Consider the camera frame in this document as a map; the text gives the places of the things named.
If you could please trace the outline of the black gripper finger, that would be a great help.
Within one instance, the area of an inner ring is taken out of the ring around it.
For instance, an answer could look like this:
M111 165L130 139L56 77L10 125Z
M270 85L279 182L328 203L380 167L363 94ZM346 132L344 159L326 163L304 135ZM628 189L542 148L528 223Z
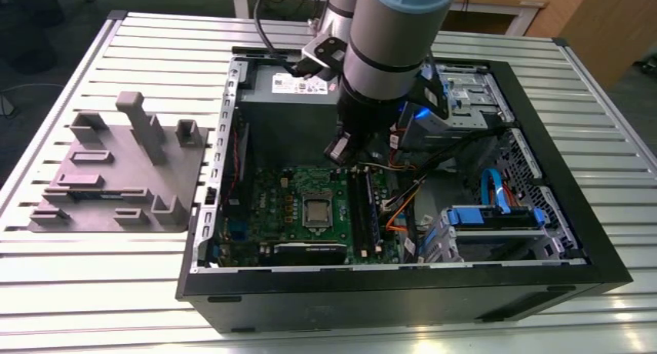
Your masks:
M355 161L355 154L351 147L351 140L347 136L336 137L324 150L326 158L335 165L351 165Z

